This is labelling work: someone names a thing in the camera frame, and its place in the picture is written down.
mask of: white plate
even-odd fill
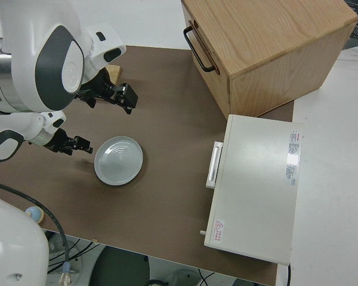
[[[143,153],[139,144],[129,137],[107,140],[97,151],[94,170],[104,183],[117,186],[130,182],[139,173]]]

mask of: caution sticker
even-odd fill
[[[216,219],[214,221],[214,227],[212,232],[212,242],[213,243],[221,243],[221,239],[223,237],[223,230],[224,230],[224,221],[220,219]]]

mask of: microwave handle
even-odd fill
[[[205,186],[210,189],[215,188],[217,171],[219,168],[219,161],[220,161],[222,147],[223,147],[222,142],[215,141],[214,149],[212,151],[211,161],[209,162],[207,182],[205,184]]]

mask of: warning label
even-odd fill
[[[215,220],[212,234],[212,242],[221,243],[221,239],[223,237],[223,229],[224,221],[219,219]]]
[[[300,145],[302,135],[293,130],[289,137],[288,159],[286,161],[286,179],[294,186],[297,183],[298,166],[300,165]]]

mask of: black handle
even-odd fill
[[[190,31],[192,31],[192,30],[193,30],[192,26],[189,26],[189,27],[185,28],[184,31],[183,31],[184,38],[186,39],[188,45],[190,46],[190,49],[191,49],[191,51],[193,52],[193,54],[194,54],[195,58],[197,59],[197,61],[198,61],[199,65],[200,65],[200,67],[202,68],[202,70],[205,71],[206,73],[209,73],[209,72],[215,70],[215,66],[211,66],[211,67],[205,67],[205,66],[204,66],[202,60],[199,58],[199,55],[198,55],[197,52],[195,51],[195,48],[194,48],[194,46],[192,45],[192,43],[191,43],[189,37],[187,36],[187,33],[190,32]]]

